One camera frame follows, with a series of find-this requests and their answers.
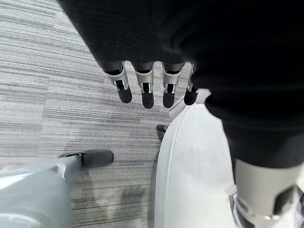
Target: black sleeve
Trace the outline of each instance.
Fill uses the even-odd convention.
[[[232,156],[263,167],[304,161],[301,1],[59,0],[97,62],[196,64]]]

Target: robot finger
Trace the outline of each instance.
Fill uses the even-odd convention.
[[[140,87],[142,93],[142,104],[147,109],[152,108],[154,105],[153,64],[154,62],[132,62],[132,65],[135,69],[138,86]]]
[[[170,108],[174,104],[175,89],[181,74],[181,69],[185,63],[162,63],[163,75],[163,98],[162,103],[166,108]]]
[[[194,64],[192,64],[191,68],[191,75],[194,73]],[[196,98],[198,97],[198,89],[193,86],[193,83],[191,81],[191,75],[188,80],[188,86],[185,92],[184,96],[184,102],[186,105],[192,105],[195,103]]]
[[[132,101],[132,93],[128,83],[127,72],[124,68],[124,62],[115,61],[107,64],[102,64],[102,69],[110,78],[111,83],[116,87],[119,98],[124,103]]]

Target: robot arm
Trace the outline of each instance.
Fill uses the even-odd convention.
[[[237,205],[244,225],[266,227],[279,218],[304,162],[300,2],[59,2],[125,103],[132,95],[121,61],[193,62],[185,101],[193,103],[198,88],[211,91],[206,107],[222,120],[236,161]],[[107,64],[117,61],[120,70],[107,70]],[[144,74],[138,71],[137,78],[151,107],[152,76]],[[177,81],[178,75],[165,69],[164,99],[172,99]]]

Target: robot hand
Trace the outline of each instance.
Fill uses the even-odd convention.
[[[152,108],[153,97],[153,64],[154,62],[138,63],[132,62],[138,81],[138,86],[142,93],[142,104],[145,108]],[[162,63],[163,68],[163,105],[170,108],[174,104],[175,89],[178,85],[182,63]],[[128,83],[127,72],[124,62],[103,63],[102,68],[110,78],[111,83],[117,88],[122,102],[129,103],[132,100],[132,92]]]
[[[194,63],[185,103],[199,88],[211,92],[205,105],[236,160],[244,226],[266,228],[285,212],[304,162],[300,1],[58,1],[125,103],[132,95],[122,60],[133,63],[146,108],[154,61],[163,62],[166,107],[183,62]]]

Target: striped carpet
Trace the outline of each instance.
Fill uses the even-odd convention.
[[[119,101],[88,48],[54,0],[0,3],[0,168],[106,148],[111,166],[82,172],[72,191],[75,227],[153,227],[156,125],[168,124],[162,106],[162,68],[154,67],[152,109],[133,93]],[[176,99],[187,85],[181,74]]]

